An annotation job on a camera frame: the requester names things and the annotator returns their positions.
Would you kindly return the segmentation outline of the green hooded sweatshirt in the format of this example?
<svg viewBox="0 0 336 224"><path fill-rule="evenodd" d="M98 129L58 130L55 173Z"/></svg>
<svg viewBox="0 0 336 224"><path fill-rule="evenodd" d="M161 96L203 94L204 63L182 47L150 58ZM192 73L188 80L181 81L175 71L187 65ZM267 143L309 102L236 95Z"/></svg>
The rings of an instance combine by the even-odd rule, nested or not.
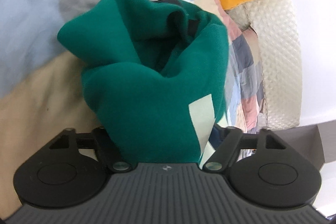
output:
<svg viewBox="0 0 336 224"><path fill-rule="evenodd" d="M200 162L226 111L226 26L183 0L101 0L58 41L85 64L84 99L123 159Z"/></svg>

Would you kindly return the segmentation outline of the cream quilted headboard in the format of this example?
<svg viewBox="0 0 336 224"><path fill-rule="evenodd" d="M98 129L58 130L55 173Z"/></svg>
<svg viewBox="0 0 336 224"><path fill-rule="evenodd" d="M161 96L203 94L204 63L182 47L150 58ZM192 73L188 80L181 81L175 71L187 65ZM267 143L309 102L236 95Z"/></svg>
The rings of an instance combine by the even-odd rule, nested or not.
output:
<svg viewBox="0 0 336 224"><path fill-rule="evenodd" d="M252 0L228 11L242 28L259 37L264 88L264 125L285 130L299 125L302 62L290 0Z"/></svg>

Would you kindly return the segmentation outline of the patchwork checked bed quilt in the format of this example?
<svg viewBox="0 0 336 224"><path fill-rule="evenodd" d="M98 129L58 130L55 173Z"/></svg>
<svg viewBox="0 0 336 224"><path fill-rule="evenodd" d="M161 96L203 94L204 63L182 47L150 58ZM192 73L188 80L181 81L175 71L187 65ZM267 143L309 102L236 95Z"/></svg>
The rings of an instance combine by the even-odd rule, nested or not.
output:
<svg viewBox="0 0 336 224"><path fill-rule="evenodd" d="M257 34L228 10L251 0L1 0L1 217L13 176L66 127L105 126L122 157L197 162L215 123L255 133Z"/></svg>

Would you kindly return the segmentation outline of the grey bedside cabinet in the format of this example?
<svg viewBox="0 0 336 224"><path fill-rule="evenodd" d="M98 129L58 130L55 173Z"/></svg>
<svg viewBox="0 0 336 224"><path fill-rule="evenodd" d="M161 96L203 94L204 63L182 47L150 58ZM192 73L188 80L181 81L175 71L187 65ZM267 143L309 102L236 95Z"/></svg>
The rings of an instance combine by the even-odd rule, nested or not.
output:
<svg viewBox="0 0 336 224"><path fill-rule="evenodd" d="M275 132L321 173L335 175L335 121Z"/></svg>

